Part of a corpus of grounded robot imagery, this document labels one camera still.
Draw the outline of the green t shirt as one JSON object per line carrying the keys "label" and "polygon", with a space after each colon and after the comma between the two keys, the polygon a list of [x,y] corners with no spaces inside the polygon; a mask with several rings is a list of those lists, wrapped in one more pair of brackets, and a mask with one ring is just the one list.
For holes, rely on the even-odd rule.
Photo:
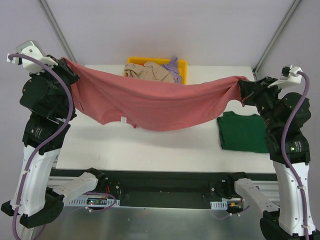
{"label": "green t shirt", "polygon": [[266,126],[257,115],[238,115],[226,111],[216,119],[223,150],[267,154]]}

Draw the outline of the pink t shirt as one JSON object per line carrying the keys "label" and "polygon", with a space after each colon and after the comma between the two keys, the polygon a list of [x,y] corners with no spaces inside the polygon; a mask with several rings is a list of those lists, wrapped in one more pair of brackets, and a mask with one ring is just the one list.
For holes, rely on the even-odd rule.
{"label": "pink t shirt", "polygon": [[238,82],[229,76],[200,84],[177,84],[120,76],[66,60],[79,76],[71,85],[75,108],[105,125],[125,117],[132,127],[174,131],[219,117],[230,101],[240,101]]}

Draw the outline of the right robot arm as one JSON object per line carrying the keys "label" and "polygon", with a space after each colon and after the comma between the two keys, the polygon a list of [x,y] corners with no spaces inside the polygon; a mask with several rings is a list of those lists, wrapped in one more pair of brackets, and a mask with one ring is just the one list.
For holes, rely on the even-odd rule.
{"label": "right robot arm", "polygon": [[266,145],[275,169],[280,204],[269,201],[244,172],[229,174],[224,182],[225,197],[244,198],[260,217],[261,232],[267,240],[317,240],[320,232],[311,214],[308,190],[310,146],[302,126],[310,119],[305,81],[302,94],[287,93],[279,98],[276,80],[238,82],[244,105],[257,108],[266,127]]}

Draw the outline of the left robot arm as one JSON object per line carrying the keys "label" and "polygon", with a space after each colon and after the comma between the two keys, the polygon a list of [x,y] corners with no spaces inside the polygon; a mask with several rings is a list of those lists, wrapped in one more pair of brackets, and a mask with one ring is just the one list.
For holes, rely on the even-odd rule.
{"label": "left robot arm", "polygon": [[63,58],[50,56],[49,63],[41,67],[41,72],[32,73],[22,89],[19,102],[31,112],[22,137],[23,165],[14,197],[1,206],[14,223],[28,229],[53,222],[77,197],[91,191],[99,195],[106,188],[105,175],[94,168],[64,185],[48,187],[70,121],[76,117],[71,85],[79,77]]}

